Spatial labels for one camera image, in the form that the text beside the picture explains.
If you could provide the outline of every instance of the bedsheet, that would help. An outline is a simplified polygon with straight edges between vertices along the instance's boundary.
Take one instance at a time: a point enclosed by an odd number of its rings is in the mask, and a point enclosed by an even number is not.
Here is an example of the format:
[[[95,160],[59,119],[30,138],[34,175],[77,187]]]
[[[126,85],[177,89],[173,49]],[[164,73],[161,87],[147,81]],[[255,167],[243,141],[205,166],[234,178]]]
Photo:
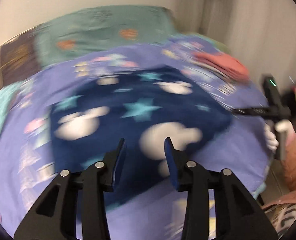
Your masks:
[[[137,44],[90,53],[53,65],[27,80],[0,136],[0,221],[6,231],[13,236],[27,210],[55,176],[49,142],[49,106],[67,98],[90,80],[125,70],[166,65],[179,69],[228,109],[266,104],[254,84],[225,82],[189,63],[187,59],[192,52],[200,48],[206,53],[217,51],[200,37],[180,36],[162,46]],[[210,170],[232,169],[253,192],[264,181],[270,160],[263,124],[261,118],[235,116],[232,125],[193,159]],[[124,205],[110,207],[107,219],[112,238],[178,239],[184,220],[185,196],[175,192],[166,179]],[[211,225],[214,221],[215,211],[211,208]],[[80,237],[79,224],[77,232]]]

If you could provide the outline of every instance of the green indicator light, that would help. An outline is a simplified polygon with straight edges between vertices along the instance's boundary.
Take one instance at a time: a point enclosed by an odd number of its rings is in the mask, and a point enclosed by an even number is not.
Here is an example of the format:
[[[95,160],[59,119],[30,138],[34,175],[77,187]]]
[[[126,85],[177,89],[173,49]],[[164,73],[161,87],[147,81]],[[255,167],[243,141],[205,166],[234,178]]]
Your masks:
[[[277,86],[272,80],[270,80],[270,82],[271,82],[275,87]]]

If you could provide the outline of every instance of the light blue star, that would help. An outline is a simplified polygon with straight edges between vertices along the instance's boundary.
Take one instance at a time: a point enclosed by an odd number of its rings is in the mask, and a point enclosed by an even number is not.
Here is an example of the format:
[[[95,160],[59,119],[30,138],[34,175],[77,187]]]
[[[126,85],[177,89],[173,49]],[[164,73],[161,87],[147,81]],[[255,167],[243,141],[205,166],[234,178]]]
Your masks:
[[[98,161],[101,161],[103,159],[103,156],[101,157],[96,157],[96,158],[93,158],[93,159],[89,159],[89,160],[86,160],[85,162],[81,163],[80,165],[84,168],[84,169],[87,169],[90,165],[93,165],[94,163],[98,162]]]
[[[155,72],[146,72],[146,73],[143,73],[143,74],[138,74],[137,76],[140,76],[141,77],[141,81],[153,81],[153,80],[162,80],[160,78],[162,74],[158,74],[158,73],[155,73]]]
[[[119,88],[119,89],[114,90],[114,93],[129,92],[131,90],[133,90],[133,88]]]
[[[203,105],[195,105],[195,106],[198,107],[199,110],[210,112],[210,107],[208,106],[203,106]]]
[[[152,111],[162,108],[152,105],[153,98],[140,98],[136,103],[126,103],[128,110],[121,118],[133,117],[136,122],[149,121]]]
[[[56,104],[55,112],[63,111],[63,110],[69,109],[69,108],[76,107],[77,106],[77,99],[80,97],[82,97],[82,96],[73,96],[73,97],[69,97],[69,98],[62,100],[61,102]]]

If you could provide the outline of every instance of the pink cloth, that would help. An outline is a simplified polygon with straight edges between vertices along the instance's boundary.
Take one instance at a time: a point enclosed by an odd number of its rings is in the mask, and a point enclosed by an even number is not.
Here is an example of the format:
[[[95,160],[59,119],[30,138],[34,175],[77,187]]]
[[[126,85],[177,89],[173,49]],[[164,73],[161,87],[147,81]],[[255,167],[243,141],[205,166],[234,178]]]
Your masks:
[[[239,82],[249,81],[248,69],[228,54],[220,52],[213,55],[205,52],[196,52],[194,55],[196,61],[206,63],[218,69],[233,80]]]
[[[263,206],[263,209],[277,204],[296,204],[296,138],[286,146],[286,151],[287,157],[286,160],[282,162],[282,165],[284,169],[285,182],[291,192]]]

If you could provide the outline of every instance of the pillow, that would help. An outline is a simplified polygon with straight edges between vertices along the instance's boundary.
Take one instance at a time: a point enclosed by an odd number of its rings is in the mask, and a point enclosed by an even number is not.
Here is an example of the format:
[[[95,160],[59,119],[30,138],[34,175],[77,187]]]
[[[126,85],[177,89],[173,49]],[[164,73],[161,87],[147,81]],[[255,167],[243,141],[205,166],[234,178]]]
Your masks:
[[[175,33],[170,13],[163,7],[102,6],[39,25],[35,47],[45,67],[121,45],[162,42]]]

